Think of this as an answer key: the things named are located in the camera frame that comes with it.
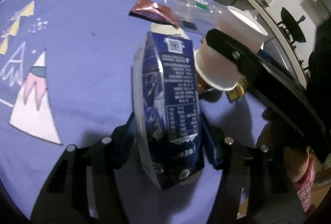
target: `red snack packet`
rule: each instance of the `red snack packet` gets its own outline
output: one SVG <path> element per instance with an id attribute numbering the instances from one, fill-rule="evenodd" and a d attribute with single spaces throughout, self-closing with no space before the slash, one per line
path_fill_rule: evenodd
<path id="1" fill-rule="evenodd" d="M 154 3 L 150 0 L 138 0 L 130 10 L 130 13 L 143 16 L 155 22 L 170 23 L 179 27 L 178 21 L 172 14 L 171 8 Z"/>

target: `purple tablecloth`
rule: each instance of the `purple tablecloth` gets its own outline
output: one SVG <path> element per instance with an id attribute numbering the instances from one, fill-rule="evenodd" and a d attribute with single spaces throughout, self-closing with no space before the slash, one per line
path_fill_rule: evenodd
<path id="1" fill-rule="evenodd" d="M 128 16 L 135 2 L 1 1 L 0 178 L 27 217 L 67 145 L 89 146 L 128 119 L 133 54 L 151 25 Z M 187 35 L 198 48 L 201 36 Z M 245 145 L 254 145 L 265 124 L 264 106 L 249 94 L 233 104 L 223 94 L 201 108 Z M 205 223 L 220 178 L 206 161 L 198 181 L 161 191 L 144 174 L 135 146 L 116 171 L 132 224 Z"/>

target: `paper cup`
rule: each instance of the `paper cup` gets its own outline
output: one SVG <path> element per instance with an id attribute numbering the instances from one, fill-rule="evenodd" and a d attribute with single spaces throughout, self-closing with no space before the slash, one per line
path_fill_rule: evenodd
<path id="1" fill-rule="evenodd" d="M 229 6 L 215 26 L 216 29 L 247 46 L 257 53 L 268 33 L 254 19 L 240 9 Z M 212 87 L 230 91 L 241 78 L 237 66 L 207 45 L 203 39 L 201 48 L 195 52 L 195 67 L 199 75 Z"/>

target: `kitchen counter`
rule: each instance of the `kitchen counter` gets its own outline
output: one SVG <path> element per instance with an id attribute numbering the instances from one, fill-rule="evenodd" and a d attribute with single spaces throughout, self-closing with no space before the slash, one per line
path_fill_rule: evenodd
<path id="1" fill-rule="evenodd" d="M 306 82 L 305 76 L 303 74 L 303 71 L 301 69 L 301 66 L 300 66 L 299 62 L 297 61 L 297 58 L 295 57 L 295 54 L 292 51 L 289 43 L 286 41 L 285 37 L 282 35 L 281 31 L 279 30 L 278 26 L 274 23 L 274 21 L 269 16 L 269 14 L 264 10 L 264 8 L 262 8 L 255 0 L 247 0 L 247 1 L 259 12 L 261 17 L 265 20 L 267 25 L 273 31 L 275 37 L 278 39 L 279 43 L 281 44 L 282 48 L 284 49 L 286 56 L 290 60 L 290 63 L 293 66 L 293 69 L 297 75 L 299 82 L 304 87 L 306 87 L 307 82 Z"/>

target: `milk carton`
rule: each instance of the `milk carton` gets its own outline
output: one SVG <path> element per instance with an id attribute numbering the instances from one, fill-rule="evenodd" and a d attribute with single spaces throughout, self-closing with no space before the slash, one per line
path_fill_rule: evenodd
<path id="1" fill-rule="evenodd" d="M 168 189 L 203 168 L 199 100 L 191 40 L 148 32 L 132 67 L 143 169 Z"/>

